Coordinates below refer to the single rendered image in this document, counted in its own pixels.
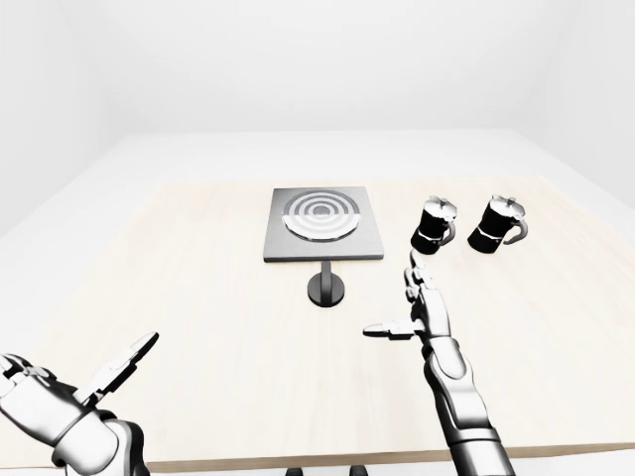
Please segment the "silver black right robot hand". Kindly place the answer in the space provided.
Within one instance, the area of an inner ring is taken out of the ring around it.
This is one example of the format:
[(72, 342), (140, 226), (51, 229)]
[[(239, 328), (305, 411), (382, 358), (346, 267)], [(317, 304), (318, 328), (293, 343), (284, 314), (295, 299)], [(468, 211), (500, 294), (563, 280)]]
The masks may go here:
[(405, 296), (411, 305), (410, 318), (368, 325), (366, 337), (409, 340), (414, 336), (423, 341), (435, 337), (449, 337), (450, 324), (445, 301), (437, 289), (424, 261), (424, 255), (412, 249), (410, 267), (404, 271)]

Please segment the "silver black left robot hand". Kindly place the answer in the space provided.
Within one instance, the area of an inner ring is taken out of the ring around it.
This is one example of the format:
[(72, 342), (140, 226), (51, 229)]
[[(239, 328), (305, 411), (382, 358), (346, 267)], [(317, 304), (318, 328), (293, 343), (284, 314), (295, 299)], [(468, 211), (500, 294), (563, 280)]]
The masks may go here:
[(0, 413), (29, 436), (55, 446), (135, 372), (158, 339), (157, 332), (145, 334), (79, 389), (18, 355), (0, 354)]

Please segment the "round black stove knob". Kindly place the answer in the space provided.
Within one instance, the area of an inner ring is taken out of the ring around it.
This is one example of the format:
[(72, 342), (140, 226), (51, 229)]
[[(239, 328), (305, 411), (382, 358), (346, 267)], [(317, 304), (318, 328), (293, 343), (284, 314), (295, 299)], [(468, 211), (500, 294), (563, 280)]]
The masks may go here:
[(320, 307), (333, 307), (343, 300), (344, 294), (343, 280), (332, 272), (330, 261), (322, 261), (320, 272), (308, 283), (310, 301)]

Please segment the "flat dark stove plate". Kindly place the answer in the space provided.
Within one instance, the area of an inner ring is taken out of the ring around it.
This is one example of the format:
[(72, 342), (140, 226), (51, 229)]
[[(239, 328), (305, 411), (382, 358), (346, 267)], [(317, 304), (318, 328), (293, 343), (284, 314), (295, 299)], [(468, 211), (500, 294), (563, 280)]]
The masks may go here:
[(364, 186), (276, 188), (263, 259), (381, 260), (379, 229)]

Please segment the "black moka pot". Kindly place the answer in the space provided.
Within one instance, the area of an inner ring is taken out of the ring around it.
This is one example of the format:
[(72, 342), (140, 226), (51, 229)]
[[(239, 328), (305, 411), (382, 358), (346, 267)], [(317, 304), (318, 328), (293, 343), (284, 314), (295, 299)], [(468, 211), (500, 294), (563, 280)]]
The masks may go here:
[(421, 220), (411, 238), (412, 247), (424, 255), (435, 254), (455, 236), (457, 208), (447, 199), (432, 195), (424, 204)]
[[(509, 240), (504, 240), (505, 235), (514, 227), (519, 227), (520, 232)], [(525, 208), (514, 197), (493, 194), (467, 242), (480, 253), (493, 254), (501, 243), (512, 245), (525, 239), (527, 235)]]

